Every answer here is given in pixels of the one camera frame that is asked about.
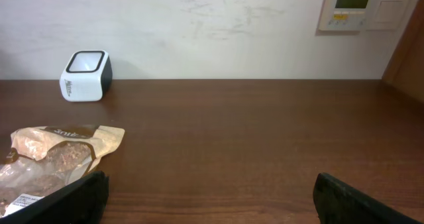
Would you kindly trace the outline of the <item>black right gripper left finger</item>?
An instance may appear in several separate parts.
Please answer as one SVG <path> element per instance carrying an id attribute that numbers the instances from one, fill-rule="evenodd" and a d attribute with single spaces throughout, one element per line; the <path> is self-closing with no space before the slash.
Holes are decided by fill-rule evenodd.
<path id="1" fill-rule="evenodd" d="M 99 224 L 109 197 L 109 177 L 92 172 L 1 218 L 2 224 Z"/>

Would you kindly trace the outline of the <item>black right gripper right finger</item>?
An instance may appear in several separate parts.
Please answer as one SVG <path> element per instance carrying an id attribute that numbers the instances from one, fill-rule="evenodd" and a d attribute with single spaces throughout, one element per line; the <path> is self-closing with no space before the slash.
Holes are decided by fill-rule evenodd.
<path id="1" fill-rule="evenodd" d="M 318 174 L 313 203 L 325 224 L 421 224 L 328 173 Z"/>

